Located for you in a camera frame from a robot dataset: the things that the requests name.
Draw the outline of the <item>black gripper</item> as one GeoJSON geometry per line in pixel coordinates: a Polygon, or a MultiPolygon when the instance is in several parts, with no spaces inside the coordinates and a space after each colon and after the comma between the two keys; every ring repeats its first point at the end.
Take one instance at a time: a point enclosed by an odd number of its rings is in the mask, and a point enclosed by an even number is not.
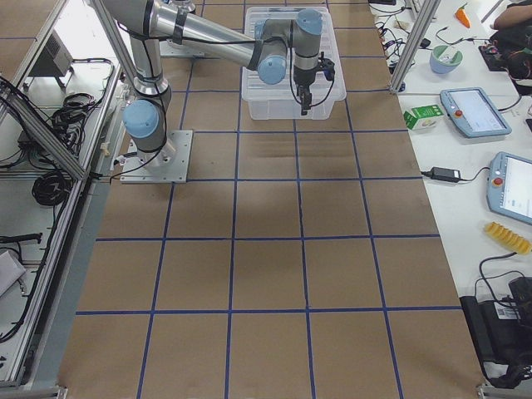
{"type": "Polygon", "coordinates": [[[293,66],[293,80],[296,84],[296,93],[301,102],[301,115],[307,115],[312,108],[313,95],[310,86],[315,82],[318,67],[318,54],[303,56],[295,53],[293,66]]]}

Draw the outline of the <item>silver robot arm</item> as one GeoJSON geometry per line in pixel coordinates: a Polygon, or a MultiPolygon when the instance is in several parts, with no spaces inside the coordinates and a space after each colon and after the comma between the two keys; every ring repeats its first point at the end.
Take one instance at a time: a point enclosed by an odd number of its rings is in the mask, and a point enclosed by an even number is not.
{"type": "Polygon", "coordinates": [[[291,20],[267,19],[256,25],[254,37],[247,37],[162,1],[105,1],[103,6],[130,37],[134,87],[145,99],[161,98],[168,91],[159,42],[170,39],[256,71],[269,85],[280,83],[290,71],[301,113],[313,108],[310,87],[324,69],[319,51],[323,17],[314,9],[304,8],[291,20]]]}

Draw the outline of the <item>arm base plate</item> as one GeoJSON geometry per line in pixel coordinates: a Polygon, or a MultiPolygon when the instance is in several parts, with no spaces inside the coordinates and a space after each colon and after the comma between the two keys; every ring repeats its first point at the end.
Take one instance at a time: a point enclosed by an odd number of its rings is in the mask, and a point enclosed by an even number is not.
{"type": "Polygon", "coordinates": [[[193,131],[171,131],[161,152],[151,161],[151,154],[137,150],[130,140],[134,155],[120,161],[120,182],[124,184],[185,183],[190,164],[193,131]]]}
{"type": "Polygon", "coordinates": [[[203,58],[205,53],[194,48],[172,42],[160,41],[160,55],[163,58],[203,58]]]}

